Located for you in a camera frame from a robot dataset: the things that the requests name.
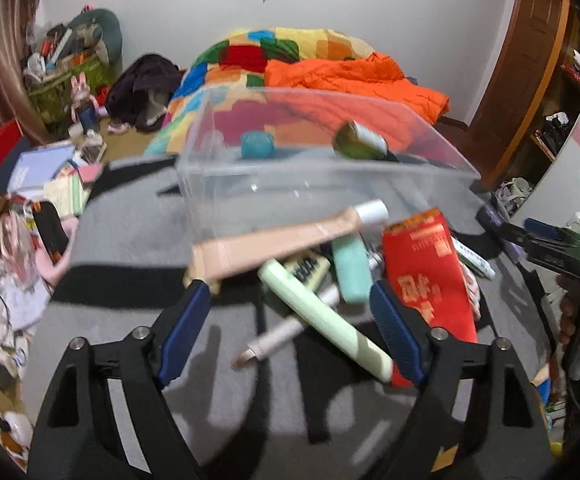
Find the gray table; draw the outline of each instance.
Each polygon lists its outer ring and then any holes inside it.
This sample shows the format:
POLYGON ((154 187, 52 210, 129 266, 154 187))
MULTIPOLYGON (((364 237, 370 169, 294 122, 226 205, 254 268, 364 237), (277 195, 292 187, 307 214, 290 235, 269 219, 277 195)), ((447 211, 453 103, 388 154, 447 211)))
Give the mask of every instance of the gray table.
MULTIPOLYGON (((185 203, 167 192, 176 186, 173 160, 167 158, 117 163, 97 182, 81 218, 73 268, 59 284, 31 346, 22 397, 33 419, 74 336, 92 344, 121 339, 138 325, 149 326, 176 301, 189 255, 185 203)), ((441 183, 430 203, 456 231, 483 233, 475 220, 481 199, 465 186, 441 183)), ((518 269, 505 256, 490 263, 497 279, 480 285, 494 330, 513 342, 532 378, 547 361, 544 327, 518 269)), ((182 376, 164 392, 209 477, 362 478, 397 436, 415 394, 371 380, 313 333, 263 365, 231 370, 244 344, 287 313, 278 304, 234 301, 212 308, 182 376)), ((366 308, 342 313, 357 326, 372 325, 366 308)), ((482 328, 480 342, 491 342, 494 330, 482 328)), ((110 389, 129 460, 144 467, 121 386, 112 381, 110 389)), ((464 384, 457 418, 468 396, 469 384, 464 384)))

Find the green glass bottle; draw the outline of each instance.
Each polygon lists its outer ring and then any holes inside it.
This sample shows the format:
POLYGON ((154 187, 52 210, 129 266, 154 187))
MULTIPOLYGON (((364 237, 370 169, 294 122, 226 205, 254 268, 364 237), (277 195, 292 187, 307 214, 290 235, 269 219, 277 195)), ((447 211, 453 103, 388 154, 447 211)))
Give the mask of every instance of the green glass bottle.
POLYGON ((334 151, 359 160, 394 160, 388 143, 356 121, 346 121, 336 131, 332 142, 334 151))

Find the red box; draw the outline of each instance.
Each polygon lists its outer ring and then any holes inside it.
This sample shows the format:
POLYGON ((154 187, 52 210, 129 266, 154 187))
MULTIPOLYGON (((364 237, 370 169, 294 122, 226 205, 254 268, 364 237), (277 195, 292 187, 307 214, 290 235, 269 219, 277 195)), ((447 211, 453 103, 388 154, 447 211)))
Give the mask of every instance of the red box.
MULTIPOLYGON (((383 232, 388 281, 403 304, 416 308, 430 326, 477 342, 472 304, 452 235, 439 209, 430 209, 383 232)), ((398 378, 396 385, 410 382, 398 378)))

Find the clear plastic box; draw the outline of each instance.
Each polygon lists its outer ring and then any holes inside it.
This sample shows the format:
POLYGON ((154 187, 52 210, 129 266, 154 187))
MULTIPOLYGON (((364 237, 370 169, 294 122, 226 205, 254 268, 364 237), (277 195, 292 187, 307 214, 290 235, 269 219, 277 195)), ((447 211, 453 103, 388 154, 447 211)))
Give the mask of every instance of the clear plastic box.
POLYGON ((216 87, 206 91, 196 113, 177 161, 194 242, 314 221, 375 198, 396 222, 434 206, 428 199, 440 179, 468 187, 480 177, 409 107, 383 99, 216 87), (393 146, 407 144, 400 153, 452 168, 343 158, 331 142, 345 120, 373 129, 393 146), (275 136, 273 158, 241 159, 241 135, 252 130, 275 136))

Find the hand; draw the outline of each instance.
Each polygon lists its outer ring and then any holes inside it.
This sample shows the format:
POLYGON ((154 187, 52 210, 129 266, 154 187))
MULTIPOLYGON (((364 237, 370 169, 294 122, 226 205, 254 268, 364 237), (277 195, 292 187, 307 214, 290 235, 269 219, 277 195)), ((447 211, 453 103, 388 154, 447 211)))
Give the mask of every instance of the hand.
POLYGON ((575 333, 574 319, 580 304, 580 282, 566 276, 557 276, 557 284, 566 290, 566 295, 561 300, 561 333, 559 342, 564 345, 570 342, 575 333))

